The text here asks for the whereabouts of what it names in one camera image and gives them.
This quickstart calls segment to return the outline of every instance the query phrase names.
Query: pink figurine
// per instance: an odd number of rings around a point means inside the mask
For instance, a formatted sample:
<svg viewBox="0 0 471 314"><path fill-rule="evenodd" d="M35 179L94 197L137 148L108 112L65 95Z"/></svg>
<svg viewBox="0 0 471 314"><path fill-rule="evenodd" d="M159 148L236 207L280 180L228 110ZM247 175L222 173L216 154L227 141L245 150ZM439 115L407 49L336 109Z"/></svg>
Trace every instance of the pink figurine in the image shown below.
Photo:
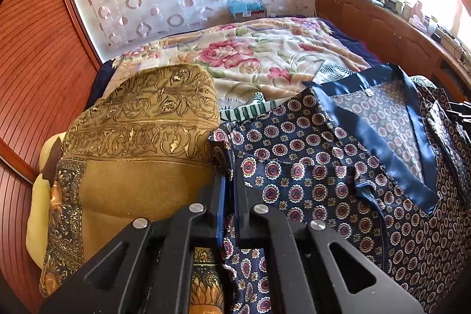
<svg viewBox="0 0 471 314"><path fill-rule="evenodd" d="M412 8L412 16L417 15L421 23L423 23L424 16L422 12L422 2L417 1L417 3Z"/></svg>

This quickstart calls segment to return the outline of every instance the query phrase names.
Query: bed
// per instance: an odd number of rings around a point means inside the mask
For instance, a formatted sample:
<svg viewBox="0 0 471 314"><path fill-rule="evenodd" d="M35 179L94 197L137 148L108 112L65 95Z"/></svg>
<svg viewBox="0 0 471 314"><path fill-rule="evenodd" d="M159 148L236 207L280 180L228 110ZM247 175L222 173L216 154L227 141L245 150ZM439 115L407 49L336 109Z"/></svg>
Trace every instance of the bed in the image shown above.
<svg viewBox="0 0 471 314"><path fill-rule="evenodd" d="M306 82L337 81L380 64L361 42L329 21L261 19L171 36L129 51L98 73L89 104L102 93L107 98L120 92L126 79L146 69L188 63L212 76L221 121L252 119L300 93ZM435 87L424 77L414 82ZM470 285L468 269L435 312L456 308Z"/></svg>

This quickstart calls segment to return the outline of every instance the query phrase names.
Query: floral print fabric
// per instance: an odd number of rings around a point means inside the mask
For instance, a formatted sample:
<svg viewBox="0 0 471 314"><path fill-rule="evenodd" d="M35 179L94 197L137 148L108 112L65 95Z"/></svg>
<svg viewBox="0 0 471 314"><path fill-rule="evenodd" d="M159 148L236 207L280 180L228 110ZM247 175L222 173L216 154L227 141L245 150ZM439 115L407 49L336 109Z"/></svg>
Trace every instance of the floral print fabric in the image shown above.
<svg viewBox="0 0 471 314"><path fill-rule="evenodd" d="M354 74L353 71L331 61L325 61L320 67L317 74L314 76L313 82L317 84L323 84L327 82L333 82L340 79L344 79ZM411 80L421 86L436 88L436 86L424 76L412 76ZM265 114L268 111L283 104L289 98L265 101L261 92L256 92L255 95L261 95L261 99L250 100L248 103L235 108L222 108L220 106L221 121L244 121L253 119L259 115Z"/></svg>
<svg viewBox="0 0 471 314"><path fill-rule="evenodd" d="M404 87L400 82L383 86ZM312 88L255 119L223 123L211 139L219 143L216 155L227 164L232 182L259 189L264 202L289 219L326 221L431 313L452 288L471 248L471 208L441 147L446 142L460 148L467 179L471 149L443 112L449 105L442 90L419 86L417 98L437 161L439 202L431 215L411 201L347 127L336 125ZM440 117L433 120L440 135L427 123L432 114ZM240 171L242 180L236 179ZM376 204L357 193L365 184ZM226 220L221 255L234 283L233 311L270 312L264 252L236 247L233 217Z"/></svg>
<svg viewBox="0 0 471 314"><path fill-rule="evenodd" d="M404 96L404 82L379 84L365 91L332 97L335 103L355 112L388 143L411 173L423 181L422 165L409 120Z"/></svg>
<svg viewBox="0 0 471 314"><path fill-rule="evenodd" d="M103 96L143 69L196 63L213 76L220 106L237 107L255 92L268 101L295 96L326 60L355 72L369 68L330 33L315 18L275 18L160 39L118 58Z"/></svg>

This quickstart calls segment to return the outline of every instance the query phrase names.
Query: wall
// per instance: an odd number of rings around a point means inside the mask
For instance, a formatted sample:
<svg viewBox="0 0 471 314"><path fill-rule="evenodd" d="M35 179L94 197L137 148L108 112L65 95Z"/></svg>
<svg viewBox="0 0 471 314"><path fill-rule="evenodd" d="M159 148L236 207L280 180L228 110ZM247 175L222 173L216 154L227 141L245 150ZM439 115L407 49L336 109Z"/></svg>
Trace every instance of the wall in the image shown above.
<svg viewBox="0 0 471 314"><path fill-rule="evenodd" d="M30 206L31 186L0 161L0 271L20 301L36 313L42 302L41 270L25 246Z"/></svg>
<svg viewBox="0 0 471 314"><path fill-rule="evenodd" d="M0 159L34 180L44 141L83 111L97 70L64 0L4 0L0 58ZM36 313L41 270L25 247L30 206L31 185L0 160L0 270Z"/></svg>
<svg viewBox="0 0 471 314"><path fill-rule="evenodd" d="M4 0L0 57L0 138L37 168L44 141L83 111L96 70L63 0Z"/></svg>

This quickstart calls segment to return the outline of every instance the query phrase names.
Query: gold patterned fabric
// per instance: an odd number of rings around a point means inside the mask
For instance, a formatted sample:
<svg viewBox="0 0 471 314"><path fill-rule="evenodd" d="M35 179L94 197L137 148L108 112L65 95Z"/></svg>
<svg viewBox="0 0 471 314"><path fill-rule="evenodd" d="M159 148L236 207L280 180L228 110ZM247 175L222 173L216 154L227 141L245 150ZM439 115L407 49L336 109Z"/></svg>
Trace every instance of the gold patterned fabric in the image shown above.
<svg viewBox="0 0 471 314"><path fill-rule="evenodd" d="M42 293L135 218L165 219L194 202L213 183L207 139L218 125L213 79L193 64L141 71L83 112L65 135L52 188ZM192 314L223 310L212 254L195 253Z"/></svg>

